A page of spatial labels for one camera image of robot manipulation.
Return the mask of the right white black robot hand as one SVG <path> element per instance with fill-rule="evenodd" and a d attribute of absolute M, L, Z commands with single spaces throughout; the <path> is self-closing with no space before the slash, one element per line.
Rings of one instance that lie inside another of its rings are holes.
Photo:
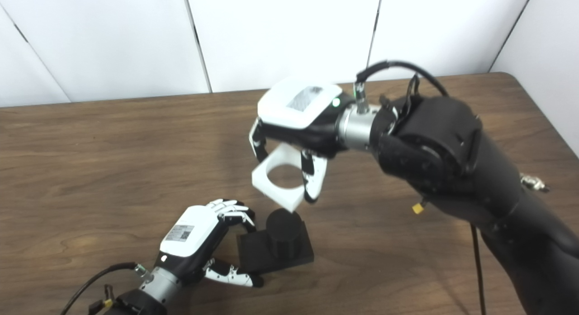
<path fill-rule="evenodd" d="M 289 212 L 302 201 L 314 204 L 321 193 L 327 162 L 346 150 L 338 125 L 353 96 L 335 84 L 289 77 L 260 98 L 258 115 L 248 139 L 259 165 L 252 171 L 253 187 Z M 285 189 L 268 175 L 279 165 L 301 170 L 302 185 Z"/>

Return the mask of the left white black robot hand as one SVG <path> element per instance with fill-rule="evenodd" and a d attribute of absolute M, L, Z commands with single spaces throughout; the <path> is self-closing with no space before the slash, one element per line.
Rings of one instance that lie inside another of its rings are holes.
<path fill-rule="evenodd" d="M 256 232 L 254 219 L 255 213 L 238 200 L 219 198 L 189 206 L 162 239 L 154 267 L 172 274 L 183 287 L 206 278 L 261 288 L 261 276 L 213 256 L 231 226 L 240 224 L 246 232 Z"/>

